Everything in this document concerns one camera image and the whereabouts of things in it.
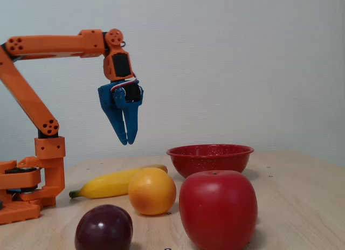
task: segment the robotic arm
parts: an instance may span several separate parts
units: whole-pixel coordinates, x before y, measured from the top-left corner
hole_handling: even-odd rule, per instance
[[[65,188],[65,139],[58,135],[59,123],[13,63],[103,54],[103,71],[110,83],[98,88],[101,107],[121,143],[132,144],[137,133],[143,89],[138,85],[122,44],[125,42],[120,30],[92,29],[82,30],[77,36],[15,36],[0,46],[0,80],[38,129],[38,137],[34,140],[36,156],[18,163],[0,161],[0,224],[38,218],[40,209],[55,205],[56,196]],[[45,185],[37,189],[42,168],[45,169]],[[13,200],[15,195],[20,201]]]
[[[129,54],[121,44],[118,29],[109,32],[82,30],[77,36],[15,36],[0,48],[0,79],[39,131],[39,138],[57,137],[59,123],[38,95],[18,72],[13,62],[61,57],[98,57],[104,55],[103,71],[110,84],[98,89],[102,109],[122,144],[132,144],[137,133],[137,111],[143,90],[135,78]]]

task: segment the red bowl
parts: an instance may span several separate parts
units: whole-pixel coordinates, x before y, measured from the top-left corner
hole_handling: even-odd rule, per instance
[[[177,172],[187,178],[193,173],[209,170],[242,172],[254,149],[243,145],[206,144],[169,149],[167,154]]]

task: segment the dark red plum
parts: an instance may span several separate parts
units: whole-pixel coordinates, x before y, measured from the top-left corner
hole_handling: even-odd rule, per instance
[[[129,250],[133,223],[123,208],[100,205],[85,213],[75,232],[76,250]]]

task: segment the red apple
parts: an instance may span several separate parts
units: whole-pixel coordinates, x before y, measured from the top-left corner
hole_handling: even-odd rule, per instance
[[[180,215],[190,240],[203,250],[241,250],[253,236],[257,198],[236,171],[204,171],[184,181]]]

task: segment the table surface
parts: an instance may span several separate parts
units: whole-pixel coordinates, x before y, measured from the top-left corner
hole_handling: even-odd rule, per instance
[[[57,206],[39,219],[0,226],[1,250],[74,249],[80,218],[100,204],[115,204],[132,216],[131,250],[197,249],[188,239],[178,213],[178,197],[170,215],[142,217],[128,196],[70,199],[68,192],[109,172],[148,164],[164,164],[179,192],[183,178],[168,156],[107,158],[82,162],[66,171],[66,189]],[[256,232],[250,249],[345,249],[345,168],[295,151],[254,152],[243,174],[258,198]]]

